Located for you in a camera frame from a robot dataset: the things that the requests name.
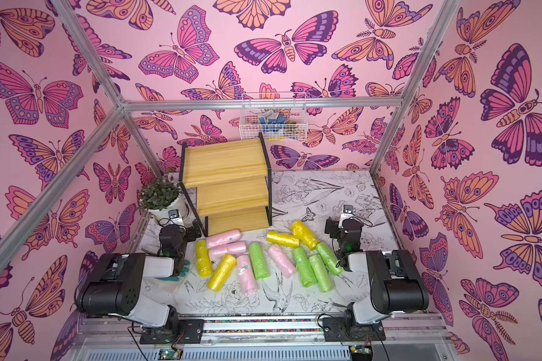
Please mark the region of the pink bag roll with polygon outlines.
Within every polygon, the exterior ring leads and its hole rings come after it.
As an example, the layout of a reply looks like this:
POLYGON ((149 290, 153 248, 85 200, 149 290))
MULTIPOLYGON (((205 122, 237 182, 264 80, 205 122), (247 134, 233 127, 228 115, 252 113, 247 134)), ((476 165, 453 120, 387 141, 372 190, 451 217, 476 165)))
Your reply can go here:
POLYGON ((218 233, 206 238, 207 248, 214 248, 221 245, 228 245, 237 242, 242 238, 242 233, 239 230, 229 230, 223 233, 218 233))
POLYGON ((290 278, 297 272, 295 266, 289 260, 280 246, 270 246, 267 253, 285 278, 290 278))
POLYGON ((237 275, 242 291, 246 294, 257 292, 257 282, 254 277, 249 256, 238 256, 236 261, 238 267, 237 275))
POLYGON ((209 257, 211 260, 218 260, 226 254, 231 256, 242 255, 247 251, 245 242, 233 242, 226 245, 219 245, 209 249, 209 257))

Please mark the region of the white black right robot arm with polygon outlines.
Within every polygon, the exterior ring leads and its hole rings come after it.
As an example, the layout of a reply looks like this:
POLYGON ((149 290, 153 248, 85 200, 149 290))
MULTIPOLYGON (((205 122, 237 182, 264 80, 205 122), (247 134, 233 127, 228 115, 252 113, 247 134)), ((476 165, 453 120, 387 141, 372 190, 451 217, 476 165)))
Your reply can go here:
POLYGON ((408 251, 363 251, 364 224, 355 218, 336 221, 328 218, 325 234, 338 243, 335 268, 358 272, 367 278, 369 294, 350 302, 342 317, 325 317, 328 341, 385 340, 382 321, 399 313, 425 311, 429 296, 408 251))

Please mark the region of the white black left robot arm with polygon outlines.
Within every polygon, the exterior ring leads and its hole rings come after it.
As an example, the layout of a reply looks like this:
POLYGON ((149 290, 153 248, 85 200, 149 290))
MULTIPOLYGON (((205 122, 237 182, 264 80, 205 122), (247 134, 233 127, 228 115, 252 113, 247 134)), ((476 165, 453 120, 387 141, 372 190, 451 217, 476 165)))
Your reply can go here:
POLYGON ((180 281, 189 271, 187 246, 202 235, 198 222, 192 227, 171 224, 159 232, 160 247, 148 253, 105 254, 83 277, 75 291, 75 305, 89 316, 120 317, 142 327, 142 344, 181 341, 185 326, 172 305, 142 293, 144 279, 180 281))

